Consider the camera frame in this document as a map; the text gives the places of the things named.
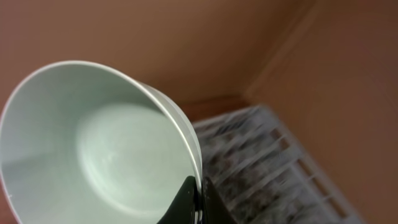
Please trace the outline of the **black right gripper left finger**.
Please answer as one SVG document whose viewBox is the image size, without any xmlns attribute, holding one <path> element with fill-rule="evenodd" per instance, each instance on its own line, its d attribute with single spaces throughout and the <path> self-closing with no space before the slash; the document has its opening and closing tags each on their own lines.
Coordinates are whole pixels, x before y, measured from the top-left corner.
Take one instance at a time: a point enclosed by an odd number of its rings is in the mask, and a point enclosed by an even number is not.
<svg viewBox="0 0 398 224">
<path fill-rule="evenodd" d="M 170 207 L 158 224 L 194 224 L 197 204 L 197 184 L 193 176 L 188 176 Z"/>
</svg>

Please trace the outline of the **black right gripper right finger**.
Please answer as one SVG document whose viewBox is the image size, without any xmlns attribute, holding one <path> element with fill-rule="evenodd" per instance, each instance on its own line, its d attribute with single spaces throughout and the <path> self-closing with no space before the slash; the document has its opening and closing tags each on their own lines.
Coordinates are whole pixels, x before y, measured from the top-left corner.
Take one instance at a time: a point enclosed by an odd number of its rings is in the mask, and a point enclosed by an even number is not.
<svg viewBox="0 0 398 224">
<path fill-rule="evenodd" d="M 209 177 L 203 179 L 202 202 L 204 224 L 236 224 Z"/>
</svg>

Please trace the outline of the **green bowl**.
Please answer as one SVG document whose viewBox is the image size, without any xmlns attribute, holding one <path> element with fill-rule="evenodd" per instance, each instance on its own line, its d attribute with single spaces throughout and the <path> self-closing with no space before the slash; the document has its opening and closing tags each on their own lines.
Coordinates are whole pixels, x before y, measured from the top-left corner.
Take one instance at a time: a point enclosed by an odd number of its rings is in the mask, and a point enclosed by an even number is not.
<svg viewBox="0 0 398 224">
<path fill-rule="evenodd" d="M 51 63 L 4 105 L 1 185 L 18 223 L 157 223 L 185 181 L 203 181 L 191 122 L 111 67 Z"/>
</svg>

